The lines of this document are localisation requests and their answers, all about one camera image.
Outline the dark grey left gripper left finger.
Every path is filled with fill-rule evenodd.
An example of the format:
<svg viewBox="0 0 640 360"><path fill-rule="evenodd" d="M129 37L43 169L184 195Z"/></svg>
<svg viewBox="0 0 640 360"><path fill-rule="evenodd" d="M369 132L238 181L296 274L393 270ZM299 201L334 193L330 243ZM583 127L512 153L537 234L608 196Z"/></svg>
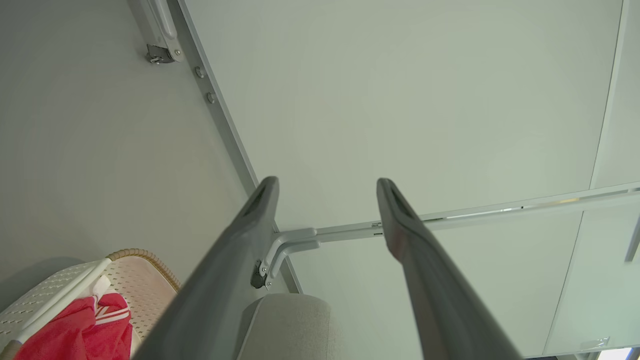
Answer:
<svg viewBox="0 0 640 360"><path fill-rule="evenodd" d="M279 180L269 176L206 253L137 349L136 360L235 360L258 262L273 244Z"/></svg>

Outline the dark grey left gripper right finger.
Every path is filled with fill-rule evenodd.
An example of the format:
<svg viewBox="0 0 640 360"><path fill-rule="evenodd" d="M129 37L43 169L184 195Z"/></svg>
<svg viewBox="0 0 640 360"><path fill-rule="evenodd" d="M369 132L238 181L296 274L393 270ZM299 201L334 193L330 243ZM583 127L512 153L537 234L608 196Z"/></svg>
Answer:
<svg viewBox="0 0 640 360"><path fill-rule="evenodd" d="M400 262L425 360L519 360L521 355L438 239L390 178L376 196L382 232Z"/></svg>

